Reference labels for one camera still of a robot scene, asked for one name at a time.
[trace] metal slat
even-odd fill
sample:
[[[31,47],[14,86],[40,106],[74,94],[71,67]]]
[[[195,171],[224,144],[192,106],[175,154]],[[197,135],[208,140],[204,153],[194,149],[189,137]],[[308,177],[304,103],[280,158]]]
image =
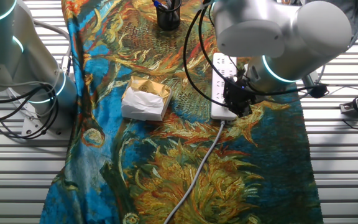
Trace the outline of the metal slat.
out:
[[[0,224],[38,224],[39,218],[0,218]]]
[[[324,201],[358,201],[358,188],[320,189],[318,194]]]
[[[358,202],[357,203],[322,203],[321,209],[323,216],[358,216]]]
[[[358,218],[325,218],[325,224],[358,224]]]
[[[0,161],[0,173],[57,174],[64,164],[64,161]]]
[[[67,30],[60,0],[32,0],[26,4],[34,19]],[[68,41],[62,35],[41,27],[36,27],[36,31],[60,63]],[[328,87],[330,92],[339,88],[333,85],[358,86],[358,40],[346,53],[327,64],[322,81],[331,85]],[[332,96],[321,99],[307,97],[301,101],[325,223],[358,223],[358,132],[341,121],[357,120],[349,123],[358,127],[358,118],[348,118],[338,110],[340,103],[352,101],[356,96],[358,90],[344,88]],[[4,109],[1,114],[8,114],[14,106],[6,104],[0,108]],[[20,114],[13,118],[6,124],[19,132],[24,117]],[[64,165],[67,144],[66,141],[23,144],[0,134],[0,224],[39,222],[42,200],[52,179]]]
[[[47,197],[48,189],[0,189],[0,202],[40,202]]]
[[[39,217],[43,206],[43,203],[0,203],[0,215]]]

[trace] glowing blue ring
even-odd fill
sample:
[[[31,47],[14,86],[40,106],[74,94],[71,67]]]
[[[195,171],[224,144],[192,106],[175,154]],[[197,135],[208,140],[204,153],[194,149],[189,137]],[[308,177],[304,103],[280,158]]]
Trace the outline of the glowing blue ring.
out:
[[[23,48],[22,43],[20,43],[20,41],[19,41],[15,36],[13,36],[13,40],[14,40],[14,41],[18,44],[18,46],[22,49],[22,53],[23,53],[24,48]]]
[[[63,74],[63,84],[62,87],[60,88],[60,90],[56,93],[56,97],[63,91],[64,87],[66,85],[66,74]],[[30,103],[46,103],[49,102],[50,100],[52,100],[52,98],[44,100],[44,101],[29,101]]]
[[[3,19],[3,18],[5,18],[5,17],[7,17],[7,16],[13,11],[13,9],[14,9],[15,6],[16,6],[16,3],[17,3],[17,0],[14,1],[12,7],[11,7],[7,12],[5,12],[5,14],[3,14],[3,15],[0,16],[0,20]]]
[[[269,67],[269,65],[267,65],[267,61],[266,61],[266,56],[262,56],[262,61],[264,62],[265,68],[267,69],[267,71],[276,79],[282,81],[282,82],[286,82],[286,83],[295,83],[299,80],[286,80],[285,78],[282,78],[280,76],[278,76],[276,73],[273,72],[273,70]]]

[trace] cable connector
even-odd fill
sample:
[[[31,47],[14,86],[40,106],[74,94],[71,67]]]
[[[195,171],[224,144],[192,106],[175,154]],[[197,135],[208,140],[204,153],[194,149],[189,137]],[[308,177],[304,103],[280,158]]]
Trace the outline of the cable connector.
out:
[[[71,58],[70,56],[63,56],[62,58],[62,70],[65,75],[68,75],[71,67]]]

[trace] tissue box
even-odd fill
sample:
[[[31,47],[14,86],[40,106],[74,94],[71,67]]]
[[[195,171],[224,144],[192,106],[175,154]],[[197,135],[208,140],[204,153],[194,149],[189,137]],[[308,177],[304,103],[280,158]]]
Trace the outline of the tissue box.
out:
[[[169,86],[132,76],[122,96],[121,113],[125,118],[162,121],[171,98]]]

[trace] black cable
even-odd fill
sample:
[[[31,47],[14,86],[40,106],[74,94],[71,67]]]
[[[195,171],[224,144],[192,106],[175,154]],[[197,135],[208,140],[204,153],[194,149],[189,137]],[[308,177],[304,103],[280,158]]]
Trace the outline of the black cable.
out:
[[[356,129],[356,130],[358,130],[358,128],[355,128],[355,127],[353,127],[352,125],[350,125],[345,119],[342,119],[342,121],[343,121],[346,125],[348,125],[351,129]]]
[[[57,115],[58,115],[58,110],[59,110],[59,103],[58,103],[58,99],[57,99],[57,95],[55,93],[55,90],[53,90],[50,94],[50,98],[51,99],[54,99],[56,97],[56,103],[55,103],[55,116],[53,117],[52,119],[52,122],[48,125],[48,122],[50,121],[50,118],[52,117],[52,111],[49,113],[49,116],[46,120],[46,122],[44,123],[44,125],[38,129],[36,132],[32,133],[32,134],[29,134],[27,136],[19,136],[17,134],[15,134],[12,130],[10,130],[5,124],[4,122],[0,121],[0,123],[4,126],[4,128],[10,133],[10,134],[7,134],[5,133],[3,130],[0,129],[0,132],[5,135],[6,137],[9,137],[9,138],[17,138],[17,139],[27,139],[27,140],[30,140],[30,139],[35,139],[35,138],[38,138],[44,134],[46,134],[47,130],[52,126],[52,124],[55,122],[56,118],[57,118]]]
[[[27,96],[34,96],[34,94],[36,94],[38,91],[40,91],[41,89],[43,89],[41,86],[40,87],[37,87],[33,90],[31,90],[30,92],[26,93],[26,94],[23,94],[21,96],[18,96],[18,97],[13,97],[11,99],[8,99],[8,100],[0,100],[0,103],[11,103],[13,101],[16,101],[16,100],[20,100],[20,99],[23,99],[23,98],[26,98]]]
[[[215,67],[215,65],[213,64],[213,62],[211,61],[211,59],[209,59],[208,54],[205,51],[205,47],[204,47],[204,42],[203,42],[203,36],[202,36],[202,26],[203,26],[203,18],[205,16],[207,9],[203,9],[201,12],[201,17],[200,17],[200,22],[198,24],[198,37],[200,39],[200,46],[201,46],[201,50],[204,53],[205,59],[207,60],[207,62],[210,64],[210,66],[213,68],[213,70],[215,70],[215,72],[225,81],[228,82],[230,84],[232,84],[234,87],[236,87],[237,89],[239,89],[240,91],[244,91],[248,94],[251,95],[259,95],[259,96],[276,96],[276,95],[284,95],[287,93],[296,93],[302,90],[309,90],[309,89],[313,89],[316,86],[308,86],[308,87],[303,87],[303,88],[298,88],[298,89],[294,89],[294,90],[287,90],[287,91],[281,91],[281,92],[273,92],[273,93],[262,93],[259,91],[250,91],[245,89],[244,86],[238,86],[237,84],[235,84],[233,81],[227,79],[226,77],[224,77]]]
[[[211,21],[212,26],[215,27],[215,24],[211,18],[211,10],[212,10],[212,5],[209,6],[208,17],[209,17],[209,21]]]
[[[217,105],[219,106],[224,106],[224,107],[227,107],[227,105],[225,104],[222,104],[220,102],[217,102],[213,99],[211,99],[210,97],[208,97],[207,95],[205,95],[194,83],[193,83],[193,80],[191,79],[190,77],[190,74],[189,74],[189,71],[187,69],[187,59],[186,59],[186,51],[187,51],[187,43],[189,41],[189,38],[190,38],[190,34],[191,34],[191,29],[193,28],[194,24],[196,23],[197,21],[197,18],[198,16],[200,15],[201,13],[201,10],[199,10],[196,15],[194,16],[194,19],[193,21],[191,22],[190,26],[189,26],[189,29],[187,30],[187,34],[186,34],[186,37],[185,37],[185,44],[183,46],[183,66],[185,68],[185,73],[186,73],[186,76],[187,76],[187,79],[189,80],[190,82],[190,85],[201,95],[203,96],[204,98],[206,98],[207,100],[213,102],[213,103],[216,103]]]
[[[28,97],[23,101],[22,104],[20,104],[20,105],[16,108],[16,110],[14,110],[12,113],[10,113],[10,114],[8,114],[8,115],[6,115],[6,116],[0,118],[0,121],[3,121],[3,120],[5,120],[5,119],[8,119],[8,118],[10,118],[11,116],[15,115],[17,112],[19,112],[19,110],[21,110],[21,109],[23,108],[23,106],[30,100],[30,98],[33,97],[36,93],[37,93],[37,92],[33,92],[30,96],[28,96]]]
[[[231,59],[231,57],[229,57],[229,60],[230,60],[231,63],[236,67],[237,72],[240,72],[239,68],[237,67],[237,64],[233,62],[233,60]]]

